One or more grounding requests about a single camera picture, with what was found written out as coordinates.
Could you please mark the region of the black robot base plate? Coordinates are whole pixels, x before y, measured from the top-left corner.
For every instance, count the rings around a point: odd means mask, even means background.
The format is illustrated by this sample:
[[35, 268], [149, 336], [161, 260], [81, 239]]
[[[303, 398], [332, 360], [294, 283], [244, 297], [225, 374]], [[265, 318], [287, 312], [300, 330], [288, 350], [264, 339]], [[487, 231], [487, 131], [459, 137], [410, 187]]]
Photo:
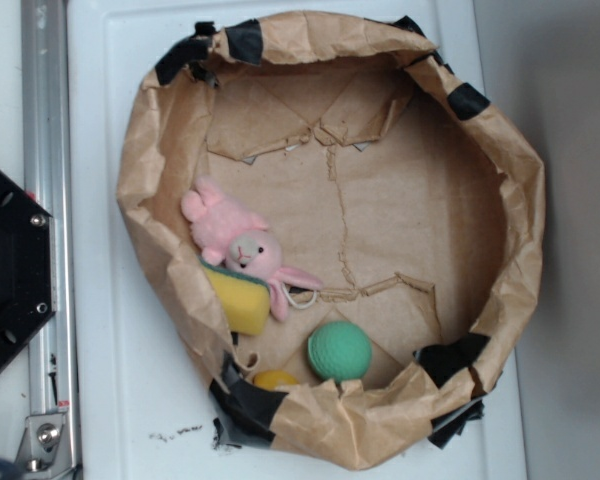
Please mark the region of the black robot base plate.
[[51, 216], [0, 170], [0, 374], [54, 313]]

